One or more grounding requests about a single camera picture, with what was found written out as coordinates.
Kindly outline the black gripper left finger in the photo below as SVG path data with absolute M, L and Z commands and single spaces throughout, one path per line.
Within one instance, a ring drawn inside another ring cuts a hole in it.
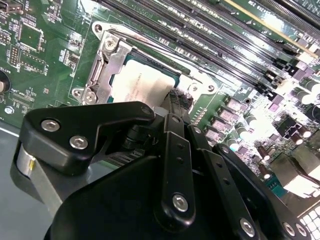
M 143 157 L 160 156 L 166 131 L 185 138 L 180 96 L 143 102 L 41 108 L 23 119 L 15 184 L 53 212 L 76 191 Z

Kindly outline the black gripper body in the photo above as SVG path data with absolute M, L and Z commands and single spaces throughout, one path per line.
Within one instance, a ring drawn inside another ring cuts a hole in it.
M 76 191 L 60 206 L 47 240 L 233 240 L 234 186 L 223 159 L 190 125 L 144 156 Z

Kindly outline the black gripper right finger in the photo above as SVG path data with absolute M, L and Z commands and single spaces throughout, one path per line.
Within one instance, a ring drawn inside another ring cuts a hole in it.
M 308 229 L 224 144 L 210 146 L 192 125 L 192 98 L 180 96 L 182 240 L 309 240 Z

